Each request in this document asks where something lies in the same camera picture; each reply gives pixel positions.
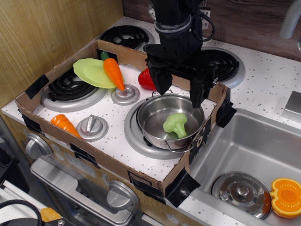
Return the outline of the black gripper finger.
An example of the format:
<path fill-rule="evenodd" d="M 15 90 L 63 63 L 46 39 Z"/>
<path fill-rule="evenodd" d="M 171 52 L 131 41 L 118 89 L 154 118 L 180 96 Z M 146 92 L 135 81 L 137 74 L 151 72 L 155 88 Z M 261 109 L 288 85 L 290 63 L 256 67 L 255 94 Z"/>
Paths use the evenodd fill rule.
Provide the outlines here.
<path fill-rule="evenodd" d="M 200 108 L 209 94 L 209 83 L 204 81 L 202 77 L 194 77 L 190 82 L 190 99 L 193 108 Z"/>
<path fill-rule="evenodd" d="M 160 95 L 165 94 L 172 85 L 173 77 L 164 68 L 149 66 L 150 77 Z"/>

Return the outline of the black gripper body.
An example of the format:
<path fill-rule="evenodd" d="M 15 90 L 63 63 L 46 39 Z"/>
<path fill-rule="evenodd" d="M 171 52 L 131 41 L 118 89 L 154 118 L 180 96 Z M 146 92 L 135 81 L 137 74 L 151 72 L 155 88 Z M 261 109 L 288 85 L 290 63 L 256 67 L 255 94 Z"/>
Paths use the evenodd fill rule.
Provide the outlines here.
<path fill-rule="evenodd" d="M 160 34 L 160 44 L 148 44 L 143 47 L 147 53 L 147 66 L 164 68 L 171 75 L 189 80 L 202 77 L 214 85 L 216 63 L 212 62 L 202 51 L 203 38 L 201 30 L 187 30 L 169 36 Z"/>

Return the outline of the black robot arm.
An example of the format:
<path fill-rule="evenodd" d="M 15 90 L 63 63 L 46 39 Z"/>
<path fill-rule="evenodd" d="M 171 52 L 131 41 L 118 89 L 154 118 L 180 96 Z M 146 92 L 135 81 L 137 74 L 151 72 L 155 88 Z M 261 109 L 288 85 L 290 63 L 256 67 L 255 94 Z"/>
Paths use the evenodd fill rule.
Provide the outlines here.
<path fill-rule="evenodd" d="M 199 0 L 154 0 L 155 30 L 160 44 L 145 45 L 147 66 L 159 94 L 172 85 L 173 76 L 190 82 L 193 108 L 199 108 L 215 86 L 216 63 L 204 51 Z"/>

